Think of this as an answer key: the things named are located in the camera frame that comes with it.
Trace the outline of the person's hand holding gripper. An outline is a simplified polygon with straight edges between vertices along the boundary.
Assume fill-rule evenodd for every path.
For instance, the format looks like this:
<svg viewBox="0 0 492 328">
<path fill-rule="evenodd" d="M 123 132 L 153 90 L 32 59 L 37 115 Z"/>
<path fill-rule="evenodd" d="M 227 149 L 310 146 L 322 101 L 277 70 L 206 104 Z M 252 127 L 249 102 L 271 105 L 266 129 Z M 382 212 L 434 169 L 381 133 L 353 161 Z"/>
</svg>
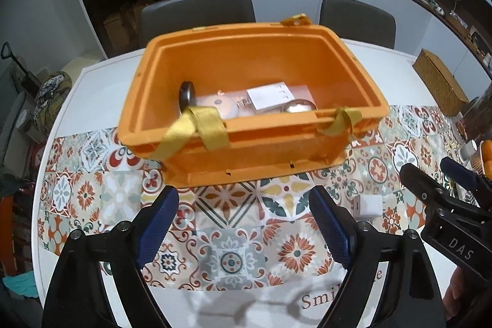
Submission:
<svg viewBox="0 0 492 328">
<path fill-rule="evenodd" d="M 465 295 L 470 291 L 472 285 L 470 274 L 465 269 L 457 267 L 450 278 L 449 286 L 443 298 L 444 313 L 447 321 L 458 315 L 465 303 Z"/>
</svg>

